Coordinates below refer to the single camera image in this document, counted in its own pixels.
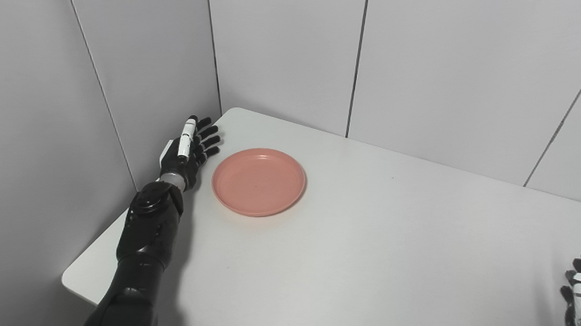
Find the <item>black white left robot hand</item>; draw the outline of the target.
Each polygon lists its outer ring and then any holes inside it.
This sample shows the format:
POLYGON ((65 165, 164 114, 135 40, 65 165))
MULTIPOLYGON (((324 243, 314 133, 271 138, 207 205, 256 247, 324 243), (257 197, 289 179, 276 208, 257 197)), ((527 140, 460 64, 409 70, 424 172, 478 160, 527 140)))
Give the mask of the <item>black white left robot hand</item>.
POLYGON ((185 122, 180 136, 170 140, 160 157, 160 182, 168 182, 181 192, 195 187, 197 173, 209 158, 219 152, 218 128, 211 118, 196 115, 185 122))

